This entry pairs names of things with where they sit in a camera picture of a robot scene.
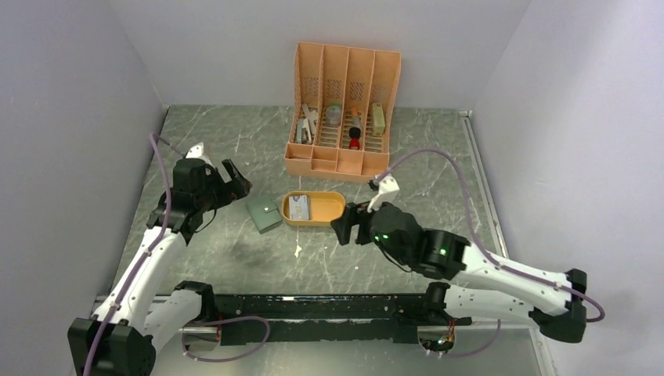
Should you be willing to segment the mint green card holder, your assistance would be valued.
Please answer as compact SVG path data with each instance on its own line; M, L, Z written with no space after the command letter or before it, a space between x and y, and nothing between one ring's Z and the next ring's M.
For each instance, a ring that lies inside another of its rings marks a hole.
M251 198L246 203L246 209L260 234L275 229L283 221L275 201L267 196Z

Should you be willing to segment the silver credit card stack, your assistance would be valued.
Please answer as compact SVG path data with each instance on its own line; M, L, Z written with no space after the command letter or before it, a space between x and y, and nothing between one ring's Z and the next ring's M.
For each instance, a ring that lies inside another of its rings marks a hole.
M310 198L305 194L295 194L288 197L289 219L294 221L308 221L311 219Z

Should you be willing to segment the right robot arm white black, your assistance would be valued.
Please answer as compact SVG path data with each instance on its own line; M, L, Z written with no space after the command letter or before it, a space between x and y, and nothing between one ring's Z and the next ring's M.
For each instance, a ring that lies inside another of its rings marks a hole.
M559 342L579 343L586 330L582 295L587 275L579 269L555 273L484 252L461 235L421 226L410 213L384 203L347 204L330 223L339 244L374 244L406 272L430 279L422 313L410 320L427 324L466 323L472 317L506 320L538 328Z

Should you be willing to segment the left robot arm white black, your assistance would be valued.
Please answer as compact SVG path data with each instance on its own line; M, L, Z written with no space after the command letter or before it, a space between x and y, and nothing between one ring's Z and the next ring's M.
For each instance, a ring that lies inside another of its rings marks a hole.
M134 259L115 288L88 318L77 318L67 338L78 375L148 375L157 354L181 327L218 319L210 284L179 283L166 303L151 309L161 281L178 254L216 212L246 197L252 184L230 159L230 180L204 157L176 162L172 178L146 223Z

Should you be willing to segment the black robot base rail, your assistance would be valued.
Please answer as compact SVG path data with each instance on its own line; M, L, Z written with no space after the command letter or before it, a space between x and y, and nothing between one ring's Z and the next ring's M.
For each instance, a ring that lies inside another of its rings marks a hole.
M203 312L186 324L211 327L220 344L390 340L417 344L422 327L471 324L453 317L438 294L221 295L204 301Z

